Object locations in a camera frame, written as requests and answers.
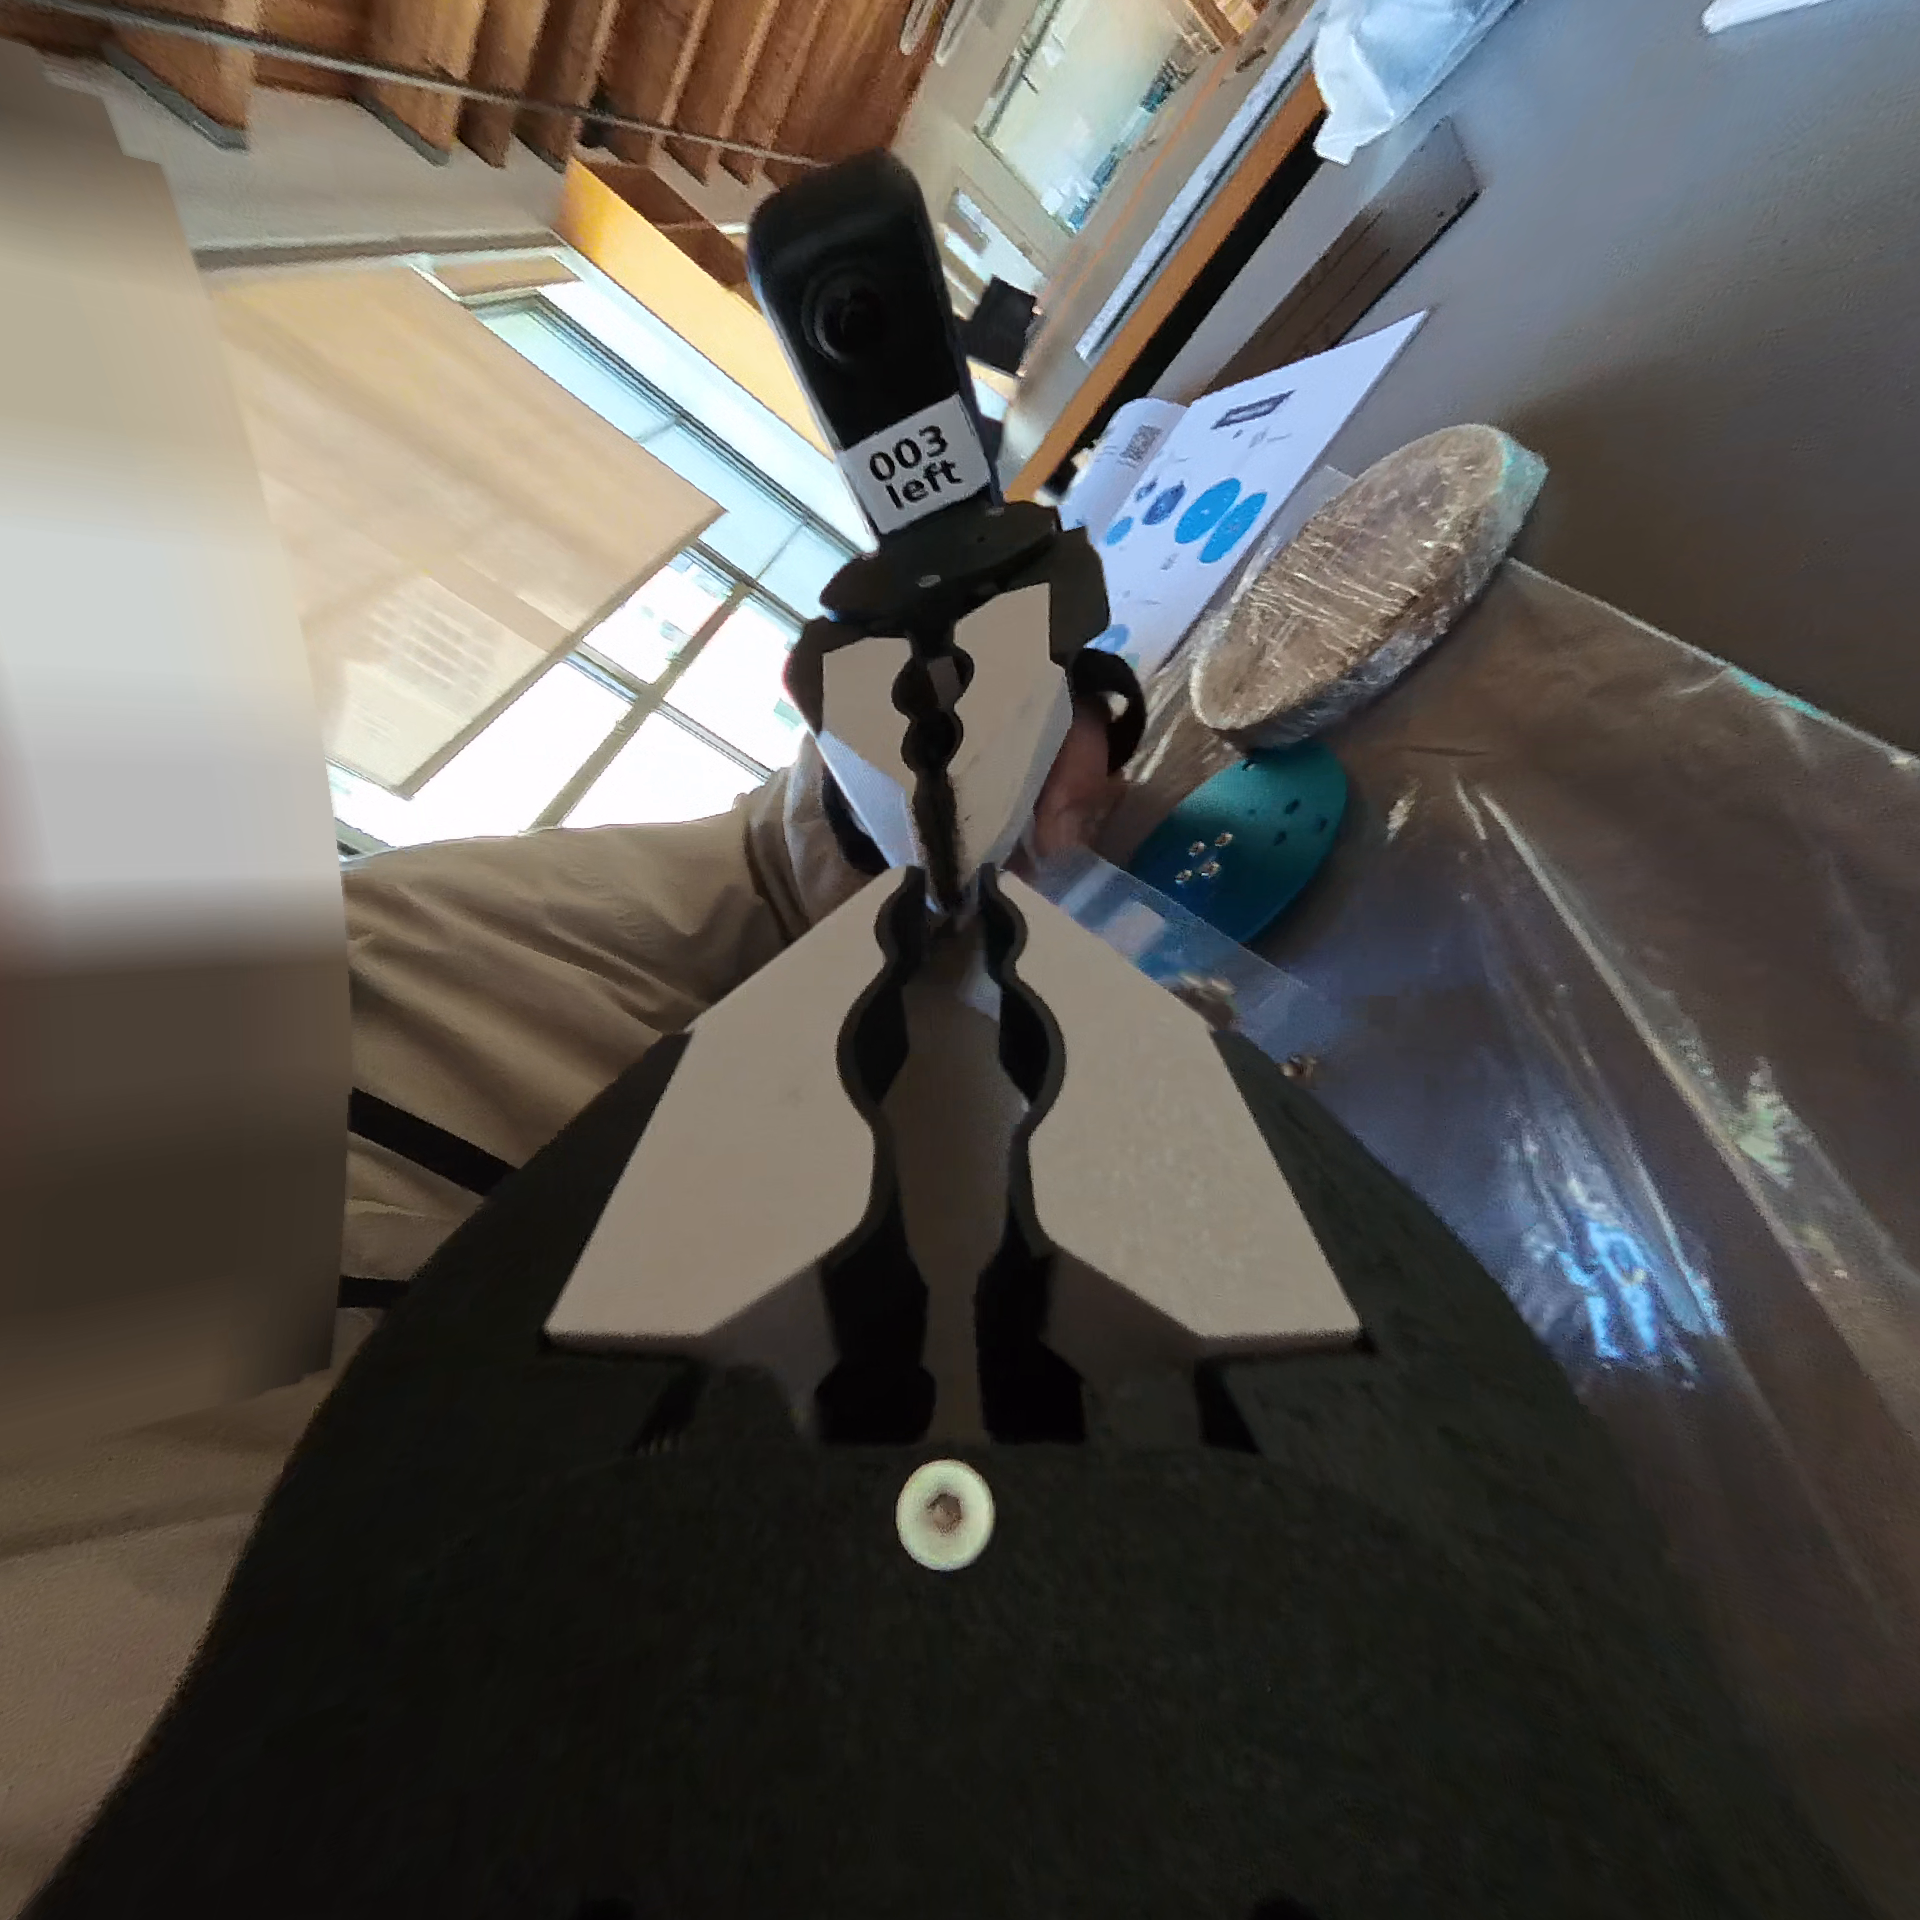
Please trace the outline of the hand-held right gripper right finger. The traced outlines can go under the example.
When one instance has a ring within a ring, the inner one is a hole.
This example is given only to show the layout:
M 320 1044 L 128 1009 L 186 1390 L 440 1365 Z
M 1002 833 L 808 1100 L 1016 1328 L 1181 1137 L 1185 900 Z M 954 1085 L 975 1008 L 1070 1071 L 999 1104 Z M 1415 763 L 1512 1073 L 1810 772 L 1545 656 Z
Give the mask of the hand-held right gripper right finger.
M 975 1285 L 989 1440 L 1080 1441 L 1106 1417 L 1181 1444 L 1221 1366 L 1360 1352 L 1226 1036 L 1029 883 L 982 871 L 975 907 L 1022 1097 Z

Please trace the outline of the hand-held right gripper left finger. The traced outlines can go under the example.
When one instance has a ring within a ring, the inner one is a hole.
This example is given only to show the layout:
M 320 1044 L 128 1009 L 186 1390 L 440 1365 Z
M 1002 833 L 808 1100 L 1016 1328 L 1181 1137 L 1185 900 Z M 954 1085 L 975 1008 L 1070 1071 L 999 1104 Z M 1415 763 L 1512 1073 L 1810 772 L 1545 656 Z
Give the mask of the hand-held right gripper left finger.
M 544 1318 L 554 1348 L 754 1373 L 830 1444 L 959 1437 L 930 944 L 927 878 L 890 868 L 696 1017 Z

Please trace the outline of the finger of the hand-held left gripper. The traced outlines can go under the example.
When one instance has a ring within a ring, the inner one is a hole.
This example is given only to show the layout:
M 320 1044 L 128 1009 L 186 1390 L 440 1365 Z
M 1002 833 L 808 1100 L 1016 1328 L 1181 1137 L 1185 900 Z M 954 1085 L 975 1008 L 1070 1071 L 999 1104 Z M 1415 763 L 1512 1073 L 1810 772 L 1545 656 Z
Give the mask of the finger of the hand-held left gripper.
M 881 868 L 948 878 L 948 709 L 911 621 L 808 621 L 783 689 Z
M 1023 844 L 1071 728 L 1049 612 L 1050 590 L 1029 584 L 968 611 L 953 629 L 953 648 L 972 668 L 953 707 L 957 742 L 946 760 L 954 878 L 999 867 Z

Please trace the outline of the small clear plastic bag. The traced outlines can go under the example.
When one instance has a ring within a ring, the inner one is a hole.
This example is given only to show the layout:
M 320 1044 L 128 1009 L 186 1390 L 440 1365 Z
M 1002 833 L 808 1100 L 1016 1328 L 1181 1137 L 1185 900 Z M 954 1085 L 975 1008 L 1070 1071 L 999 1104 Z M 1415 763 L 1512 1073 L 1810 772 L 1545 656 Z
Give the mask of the small clear plastic bag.
M 1061 976 L 1034 981 L 1031 961 L 1020 961 L 1020 983 L 1062 1048 L 1062 1089 L 1076 1068 L 1089 1065 L 1094 1092 L 1148 1097 L 1193 1080 L 1216 1036 L 1247 1040 L 1281 1062 L 1295 1051 L 1314 1053 L 1332 1025 L 1322 993 L 1089 849 L 1041 860 L 1025 878 L 1013 862 L 981 867 L 966 880 L 959 957 L 926 965 L 911 1033 L 950 1069 L 999 1069 L 1029 1101 L 1038 1092 L 1000 1051 L 1000 988 L 975 916 L 982 894 L 1020 894 L 1016 913 L 1031 933 L 1040 931 L 1038 903 L 1046 900 L 1145 979 L 1140 990 L 1122 990 L 1116 965 L 1079 957 Z

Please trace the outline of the person's left forearm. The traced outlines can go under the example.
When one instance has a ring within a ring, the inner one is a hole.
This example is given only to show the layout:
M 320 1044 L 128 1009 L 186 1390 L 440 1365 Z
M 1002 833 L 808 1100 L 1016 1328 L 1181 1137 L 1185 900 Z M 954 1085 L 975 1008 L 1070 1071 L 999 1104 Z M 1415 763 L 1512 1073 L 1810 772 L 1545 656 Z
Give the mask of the person's left forearm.
M 348 860 L 348 1137 L 490 1193 L 880 868 L 812 748 L 694 822 Z

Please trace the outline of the person's left hand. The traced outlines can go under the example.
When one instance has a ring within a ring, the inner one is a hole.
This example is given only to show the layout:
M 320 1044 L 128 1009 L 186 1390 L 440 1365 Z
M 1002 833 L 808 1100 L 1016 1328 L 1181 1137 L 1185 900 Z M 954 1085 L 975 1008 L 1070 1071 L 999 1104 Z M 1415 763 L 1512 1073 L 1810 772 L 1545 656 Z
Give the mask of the person's left hand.
M 1102 700 L 1076 701 L 1046 776 L 1040 787 L 1025 832 L 1020 872 L 1031 876 L 1050 862 L 1093 849 L 1122 793 L 1110 767 L 1108 707 Z

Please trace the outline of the black office chair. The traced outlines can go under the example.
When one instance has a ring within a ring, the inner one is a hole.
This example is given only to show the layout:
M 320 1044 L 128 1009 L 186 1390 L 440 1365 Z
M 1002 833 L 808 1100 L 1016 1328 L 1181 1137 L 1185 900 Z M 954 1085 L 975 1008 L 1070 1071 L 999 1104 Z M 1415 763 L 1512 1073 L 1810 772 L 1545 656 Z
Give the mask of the black office chair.
M 957 328 L 964 357 L 999 375 L 1016 377 L 1038 312 L 1034 293 L 1008 278 L 989 278 Z

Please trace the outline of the window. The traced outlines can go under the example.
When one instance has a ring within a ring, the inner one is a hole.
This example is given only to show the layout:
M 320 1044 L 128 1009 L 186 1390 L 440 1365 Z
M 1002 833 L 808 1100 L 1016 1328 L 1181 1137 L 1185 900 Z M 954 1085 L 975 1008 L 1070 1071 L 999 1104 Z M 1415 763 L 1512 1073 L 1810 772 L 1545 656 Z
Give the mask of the window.
M 717 517 L 408 795 L 329 765 L 340 855 L 725 811 L 797 753 L 783 660 L 854 555 L 850 495 L 797 428 L 632 302 L 573 281 L 468 309 Z

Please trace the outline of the wooden table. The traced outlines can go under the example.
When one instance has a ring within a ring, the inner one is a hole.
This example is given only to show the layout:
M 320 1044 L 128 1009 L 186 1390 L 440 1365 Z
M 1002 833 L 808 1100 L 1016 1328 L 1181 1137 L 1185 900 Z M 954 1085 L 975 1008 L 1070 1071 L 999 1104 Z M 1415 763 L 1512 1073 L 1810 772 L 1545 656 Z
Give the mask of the wooden table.
M 1013 468 L 1009 495 L 1061 494 L 1071 456 L 1093 447 L 1126 400 L 1157 385 L 1281 213 L 1305 192 L 1321 164 L 1311 141 L 1322 119 L 1322 96 L 1305 69 L 1046 425 L 1038 447 Z

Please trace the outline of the white instruction sheet blue circles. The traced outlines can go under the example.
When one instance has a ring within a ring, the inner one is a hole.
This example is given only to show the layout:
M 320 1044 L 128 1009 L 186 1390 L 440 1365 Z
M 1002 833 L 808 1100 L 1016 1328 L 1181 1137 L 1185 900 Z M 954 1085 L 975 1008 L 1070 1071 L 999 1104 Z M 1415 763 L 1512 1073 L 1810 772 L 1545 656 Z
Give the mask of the white instruction sheet blue circles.
M 1125 401 L 1061 503 L 1102 561 L 1110 620 L 1094 647 L 1150 680 L 1424 321 L 1198 400 Z

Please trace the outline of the large clear plastic bag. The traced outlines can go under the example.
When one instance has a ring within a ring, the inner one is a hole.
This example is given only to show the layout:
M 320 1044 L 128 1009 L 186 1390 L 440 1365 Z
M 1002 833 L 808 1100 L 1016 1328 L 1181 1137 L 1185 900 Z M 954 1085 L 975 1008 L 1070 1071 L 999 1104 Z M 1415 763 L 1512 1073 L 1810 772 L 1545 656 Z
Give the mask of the large clear plastic bag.
M 1335 753 L 1318 1095 L 1609 1424 L 1756 1712 L 1914 1720 L 1914 752 L 1511 561 Z

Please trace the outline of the beige roller blind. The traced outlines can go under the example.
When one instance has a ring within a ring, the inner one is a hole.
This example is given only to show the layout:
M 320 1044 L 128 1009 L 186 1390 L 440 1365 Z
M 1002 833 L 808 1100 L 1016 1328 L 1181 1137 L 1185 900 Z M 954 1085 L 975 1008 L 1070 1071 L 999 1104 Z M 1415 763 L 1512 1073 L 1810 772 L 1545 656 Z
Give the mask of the beige roller blind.
M 324 757 L 408 798 L 722 507 L 412 268 L 218 276 Z

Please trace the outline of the dark cardboard box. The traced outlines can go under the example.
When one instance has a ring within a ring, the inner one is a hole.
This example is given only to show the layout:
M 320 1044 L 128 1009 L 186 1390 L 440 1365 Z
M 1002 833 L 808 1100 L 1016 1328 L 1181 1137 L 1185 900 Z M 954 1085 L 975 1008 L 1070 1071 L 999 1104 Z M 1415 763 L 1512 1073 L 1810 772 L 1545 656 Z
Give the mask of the dark cardboard box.
M 1445 117 L 1224 364 L 1208 393 L 1343 345 L 1479 196 L 1479 171 L 1453 117 Z

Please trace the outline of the white plastic bag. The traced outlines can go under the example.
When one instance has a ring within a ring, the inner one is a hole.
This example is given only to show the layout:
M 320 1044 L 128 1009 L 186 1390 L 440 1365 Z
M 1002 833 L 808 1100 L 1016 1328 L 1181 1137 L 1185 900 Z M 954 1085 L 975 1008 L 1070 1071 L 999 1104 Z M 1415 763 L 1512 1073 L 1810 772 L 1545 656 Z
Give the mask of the white plastic bag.
M 1428 99 L 1512 1 L 1328 1 L 1311 45 L 1321 159 L 1345 164 Z

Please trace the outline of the person's beige jacket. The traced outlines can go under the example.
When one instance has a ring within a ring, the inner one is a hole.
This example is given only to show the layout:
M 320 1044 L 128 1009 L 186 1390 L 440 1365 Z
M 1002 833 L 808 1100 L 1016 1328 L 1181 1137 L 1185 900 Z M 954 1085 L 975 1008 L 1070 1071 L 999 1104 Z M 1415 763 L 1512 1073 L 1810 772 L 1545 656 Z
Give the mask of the person's beige jacket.
M 258 1508 L 378 1309 L 327 1369 L 4 1469 L 1 1913 L 17 1916 L 153 1728 Z

